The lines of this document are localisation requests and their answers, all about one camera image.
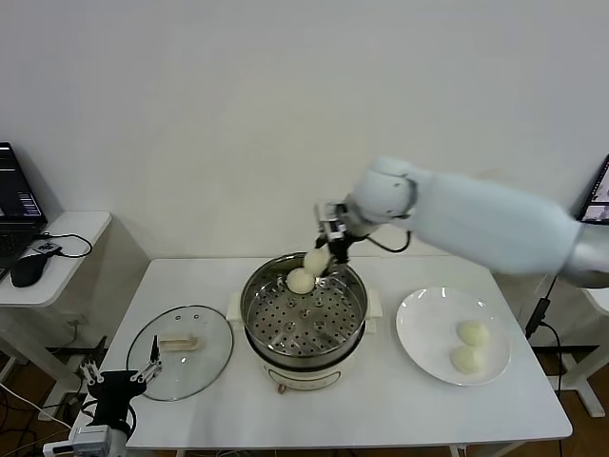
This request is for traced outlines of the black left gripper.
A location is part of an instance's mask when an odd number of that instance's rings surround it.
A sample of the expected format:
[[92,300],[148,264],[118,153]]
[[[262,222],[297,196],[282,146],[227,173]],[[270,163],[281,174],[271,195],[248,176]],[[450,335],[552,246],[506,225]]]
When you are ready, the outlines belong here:
[[158,336],[152,340],[149,360],[144,368],[136,370],[100,370],[105,354],[107,336],[84,357],[80,370],[88,384],[88,394],[97,401],[92,425],[125,425],[130,402],[146,391],[146,384],[158,376],[163,369],[160,358]]

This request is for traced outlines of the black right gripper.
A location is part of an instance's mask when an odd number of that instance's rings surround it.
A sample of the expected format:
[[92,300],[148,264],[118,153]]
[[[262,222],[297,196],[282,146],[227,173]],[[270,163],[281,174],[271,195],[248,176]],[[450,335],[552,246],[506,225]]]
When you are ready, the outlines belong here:
[[[332,231],[332,254],[324,270],[325,277],[341,275],[345,272],[349,259],[348,251],[356,241],[357,239],[345,227],[337,227]],[[328,243],[327,234],[321,232],[316,238],[315,249],[327,248]]]

